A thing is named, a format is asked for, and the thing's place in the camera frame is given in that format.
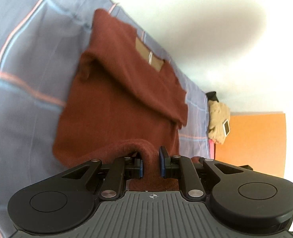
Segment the maroon knit sweater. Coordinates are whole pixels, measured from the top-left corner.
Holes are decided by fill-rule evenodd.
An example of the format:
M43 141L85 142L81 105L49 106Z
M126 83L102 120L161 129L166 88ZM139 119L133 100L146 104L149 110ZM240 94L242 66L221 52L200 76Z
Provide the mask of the maroon knit sweater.
M161 176L159 148L179 155L179 132L191 119L187 93L168 61L157 70L142 57L137 38L130 24L103 9L94 12L52 151L68 168L140 155L143 177L129 189L176 191L178 181Z

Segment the beige knit garment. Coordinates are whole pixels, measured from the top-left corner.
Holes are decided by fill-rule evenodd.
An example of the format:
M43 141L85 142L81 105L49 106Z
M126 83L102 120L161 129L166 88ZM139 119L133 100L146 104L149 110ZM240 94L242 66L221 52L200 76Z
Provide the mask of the beige knit garment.
M223 144L226 139L223 124L226 120L230 121L229 107L218 101L208 101L209 105L209 128L208 136L214 143Z

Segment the blue plaid bed sheet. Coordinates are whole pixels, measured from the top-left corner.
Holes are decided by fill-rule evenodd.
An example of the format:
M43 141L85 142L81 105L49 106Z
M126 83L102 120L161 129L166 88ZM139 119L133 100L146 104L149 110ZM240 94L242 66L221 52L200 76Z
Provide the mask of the blue plaid bed sheet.
M51 148L99 8L135 27L155 56L172 60L112 0L0 0L0 237L15 231L10 197L63 170Z

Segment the small white phone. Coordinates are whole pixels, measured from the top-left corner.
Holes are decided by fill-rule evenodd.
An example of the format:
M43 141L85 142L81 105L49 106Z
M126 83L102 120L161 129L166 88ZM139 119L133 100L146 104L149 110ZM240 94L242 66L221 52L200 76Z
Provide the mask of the small white phone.
M230 125L229 125L228 119L224 120L224 122L222 123L222 127L223 127L223 131L224 131L224 135L225 135L225 137L227 137L230 133Z

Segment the dark green garment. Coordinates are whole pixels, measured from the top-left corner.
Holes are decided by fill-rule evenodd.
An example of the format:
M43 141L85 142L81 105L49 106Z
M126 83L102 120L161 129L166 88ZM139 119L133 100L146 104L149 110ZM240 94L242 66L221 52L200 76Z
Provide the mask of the dark green garment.
M209 101L217 101L217 102L219 102L219 100L217 98L217 92L215 92L215 91L207 92L206 96L207 96L207 99Z

